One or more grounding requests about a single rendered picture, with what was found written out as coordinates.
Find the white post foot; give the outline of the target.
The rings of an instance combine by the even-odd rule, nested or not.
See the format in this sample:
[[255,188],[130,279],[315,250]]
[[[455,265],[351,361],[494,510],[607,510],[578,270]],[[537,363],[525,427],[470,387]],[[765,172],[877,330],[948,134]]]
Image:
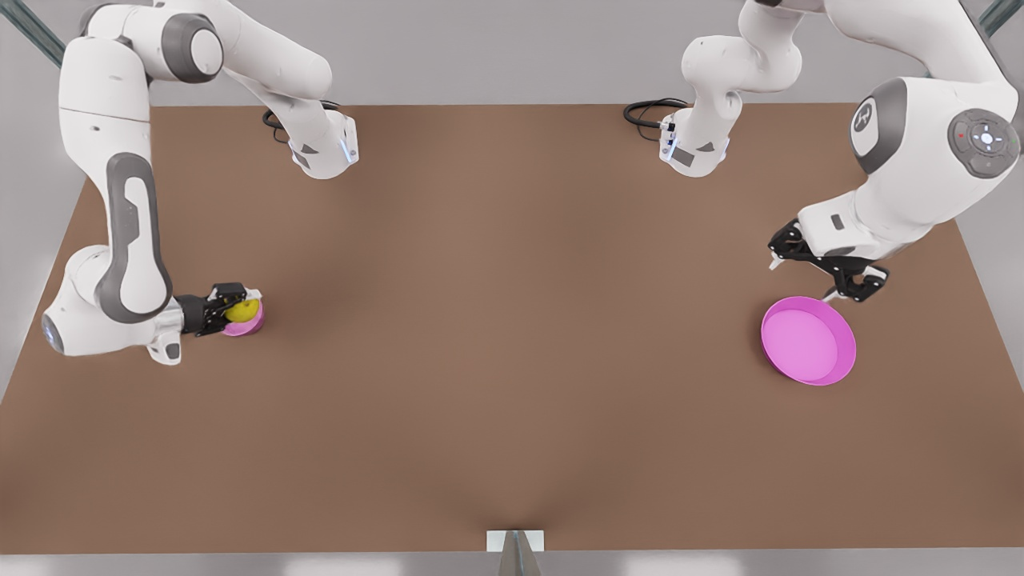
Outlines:
[[505,550],[512,550],[529,547],[534,553],[541,553],[546,549],[545,533],[542,530],[494,530],[486,532],[487,553],[502,553]]

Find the pink plate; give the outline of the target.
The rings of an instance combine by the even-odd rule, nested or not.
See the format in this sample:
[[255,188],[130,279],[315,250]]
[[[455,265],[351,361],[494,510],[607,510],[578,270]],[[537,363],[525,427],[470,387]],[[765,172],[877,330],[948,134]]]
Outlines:
[[809,386],[840,382],[856,363],[858,347],[850,324],[824,300],[778,300],[766,310],[760,337],[771,365]]

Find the silver frame post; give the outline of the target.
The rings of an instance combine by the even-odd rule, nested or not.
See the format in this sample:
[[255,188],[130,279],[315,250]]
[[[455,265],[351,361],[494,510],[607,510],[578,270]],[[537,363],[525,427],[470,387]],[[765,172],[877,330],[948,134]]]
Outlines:
[[0,0],[0,15],[10,22],[49,61],[62,68],[65,43],[23,0]]
[[1020,10],[1024,10],[1024,0],[992,0],[978,19],[985,37],[994,36]]
[[498,562],[498,576],[542,576],[525,531],[506,531]]

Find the pink bowl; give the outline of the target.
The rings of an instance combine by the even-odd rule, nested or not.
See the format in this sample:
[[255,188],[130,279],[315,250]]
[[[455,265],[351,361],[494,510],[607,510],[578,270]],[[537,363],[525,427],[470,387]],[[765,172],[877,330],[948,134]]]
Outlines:
[[261,313],[258,318],[249,323],[243,323],[243,324],[227,323],[226,328],[224,328],[222,332],[224,335],[231,337],[241,337],[251,333],[255,333],[257,331],[260,331],[265,316],[266,314],[264,314],[264,308],[261,305]]

